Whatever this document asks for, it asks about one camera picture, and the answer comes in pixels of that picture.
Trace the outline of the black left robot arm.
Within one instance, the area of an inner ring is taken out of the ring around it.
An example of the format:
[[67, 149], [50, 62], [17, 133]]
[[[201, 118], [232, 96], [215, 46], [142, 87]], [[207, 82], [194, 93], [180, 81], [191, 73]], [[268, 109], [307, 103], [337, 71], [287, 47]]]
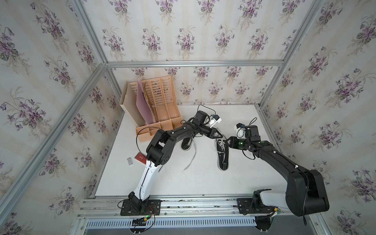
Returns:
[[171, 158], [177, 142], [193, 138], [201, 134], [209, 139], [222, 139], [224, 136], [214, 127], [202, 123], [186, 122], [181, 127], [164, 131], [159, 129], [146, 149], [146, 167], [142, 177], [129, 195], [128, 199], [134, 209], [139, 212], [148, 208], [146, 200], [150, 197], [151, 188], [157, 173]]

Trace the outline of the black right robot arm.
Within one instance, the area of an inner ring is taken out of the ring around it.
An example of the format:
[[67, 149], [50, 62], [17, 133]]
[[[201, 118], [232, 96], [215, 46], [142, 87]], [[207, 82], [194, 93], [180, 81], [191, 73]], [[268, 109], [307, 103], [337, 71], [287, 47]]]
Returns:
[[308, 170], [279, 152], [272, 143], [230, 137], [229, 148], [247, 150], [271, 165], [287, 181], [283, 201], [296, 216], [326, 212], [330, 208], [322, 174]]

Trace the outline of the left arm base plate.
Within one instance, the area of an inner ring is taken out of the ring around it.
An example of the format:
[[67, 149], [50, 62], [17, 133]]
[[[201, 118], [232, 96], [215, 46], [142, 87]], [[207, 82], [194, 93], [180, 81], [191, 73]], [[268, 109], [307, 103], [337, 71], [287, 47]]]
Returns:
[[121, 216], [133, 216], [133, 215], [160, 215], [161, 200], [148, 199], [144, 202], [131, 201], [130, 199], [124, 199], [121, 201], [120, 215]]

